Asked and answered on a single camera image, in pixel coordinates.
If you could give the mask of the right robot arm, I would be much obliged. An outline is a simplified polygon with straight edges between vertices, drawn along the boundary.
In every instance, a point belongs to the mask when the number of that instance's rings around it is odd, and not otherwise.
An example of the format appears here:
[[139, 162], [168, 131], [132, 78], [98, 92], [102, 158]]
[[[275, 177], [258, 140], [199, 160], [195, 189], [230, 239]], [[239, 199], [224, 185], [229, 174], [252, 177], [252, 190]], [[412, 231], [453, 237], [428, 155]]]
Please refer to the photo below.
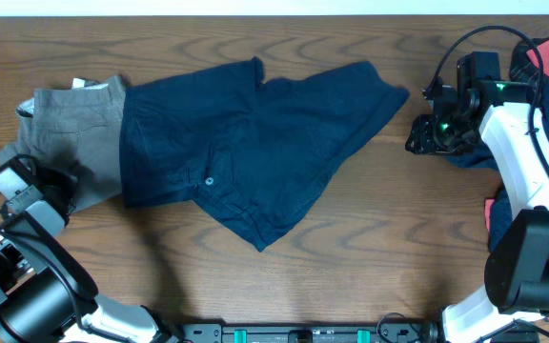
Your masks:
[[549, 141], [537, 93], [526, 84], [474, 80], [462, 91], [436, 83], [423, 95], [433, 111], [414, 121], [407, 151], [452, 154], [482, 141], [513, 216], [487, 259], [483, 286], [443, 311], [443, 341], [488, 341], [549, 317]]

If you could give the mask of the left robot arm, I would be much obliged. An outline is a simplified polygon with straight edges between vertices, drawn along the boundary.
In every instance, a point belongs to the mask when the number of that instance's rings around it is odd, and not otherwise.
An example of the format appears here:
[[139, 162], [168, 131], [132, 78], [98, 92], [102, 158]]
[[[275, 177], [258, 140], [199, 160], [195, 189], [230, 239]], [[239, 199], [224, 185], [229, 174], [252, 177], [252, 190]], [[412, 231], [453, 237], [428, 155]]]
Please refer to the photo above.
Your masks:
[[0, 167], [0, 338], [5, 342], [180, 342], [144, 306], [100, 294], [56, 241], [69, 222], [73, 183], [12, 159]]

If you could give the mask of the navy blue shorts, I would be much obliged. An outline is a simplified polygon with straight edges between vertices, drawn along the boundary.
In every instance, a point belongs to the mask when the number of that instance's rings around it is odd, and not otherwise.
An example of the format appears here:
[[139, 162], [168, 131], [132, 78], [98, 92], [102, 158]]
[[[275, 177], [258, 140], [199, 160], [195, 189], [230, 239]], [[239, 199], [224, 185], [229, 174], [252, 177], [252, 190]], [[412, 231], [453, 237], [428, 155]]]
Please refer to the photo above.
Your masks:
[[267, 79], [253, 58], [132, 87], [119, 142], [124, 203], [193, 201], [264, 250], [408, 96], [366, 61], [291, 80]]

